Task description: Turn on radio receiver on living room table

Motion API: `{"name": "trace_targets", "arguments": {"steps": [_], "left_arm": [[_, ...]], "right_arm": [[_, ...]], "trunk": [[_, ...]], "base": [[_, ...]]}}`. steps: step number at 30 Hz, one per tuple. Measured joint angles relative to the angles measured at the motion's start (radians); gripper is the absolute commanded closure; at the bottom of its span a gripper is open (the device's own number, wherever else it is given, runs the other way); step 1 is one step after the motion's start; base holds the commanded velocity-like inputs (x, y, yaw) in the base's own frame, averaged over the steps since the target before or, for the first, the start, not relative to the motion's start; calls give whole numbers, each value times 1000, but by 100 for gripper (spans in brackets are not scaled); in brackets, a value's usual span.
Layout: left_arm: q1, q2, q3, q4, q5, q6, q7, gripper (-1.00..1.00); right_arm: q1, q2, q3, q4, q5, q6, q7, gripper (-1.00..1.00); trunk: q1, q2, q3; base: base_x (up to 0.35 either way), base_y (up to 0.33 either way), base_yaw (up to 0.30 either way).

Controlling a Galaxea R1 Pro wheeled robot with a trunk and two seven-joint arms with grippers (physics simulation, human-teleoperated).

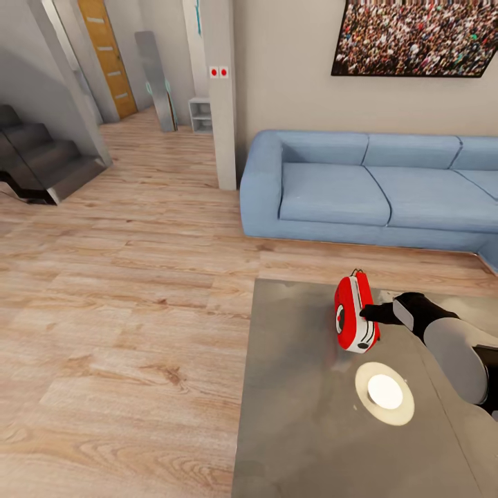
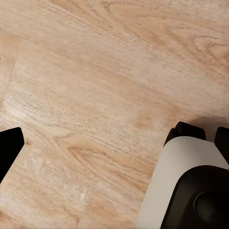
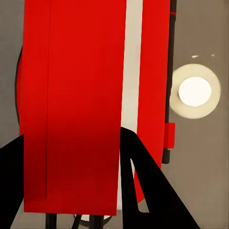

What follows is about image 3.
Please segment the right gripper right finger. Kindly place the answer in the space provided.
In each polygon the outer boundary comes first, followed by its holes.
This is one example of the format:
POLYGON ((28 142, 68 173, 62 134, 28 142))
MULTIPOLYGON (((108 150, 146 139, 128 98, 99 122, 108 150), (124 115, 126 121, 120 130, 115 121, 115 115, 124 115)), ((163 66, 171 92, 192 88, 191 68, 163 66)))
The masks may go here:
POLYGON ((124 127, 120 168, 123 229, 200 229, 137 134, 124 127), (149 213, 138 210, 131 159, 149 213))

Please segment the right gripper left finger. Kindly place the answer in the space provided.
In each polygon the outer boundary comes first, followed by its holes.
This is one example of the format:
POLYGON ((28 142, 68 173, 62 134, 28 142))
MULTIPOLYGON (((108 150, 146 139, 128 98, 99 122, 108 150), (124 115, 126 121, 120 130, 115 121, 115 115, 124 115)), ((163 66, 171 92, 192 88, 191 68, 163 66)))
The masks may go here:
POLYGON ((0 229, 10 229, 24 198, 24 134, 0 148, 0 229))

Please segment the radio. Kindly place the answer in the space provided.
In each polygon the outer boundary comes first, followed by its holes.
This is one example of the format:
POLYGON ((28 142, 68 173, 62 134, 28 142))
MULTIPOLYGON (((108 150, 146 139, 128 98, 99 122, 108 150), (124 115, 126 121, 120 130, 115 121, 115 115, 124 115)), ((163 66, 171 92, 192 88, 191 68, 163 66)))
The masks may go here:
MULTIPOLYGON (((103 229, 122 209, 121 127, 161 169, 177 0, 25 0, 15 107, 24 134, 24 212, 103 229)), ((131 159, 137 203, 145 199, 131 159)))

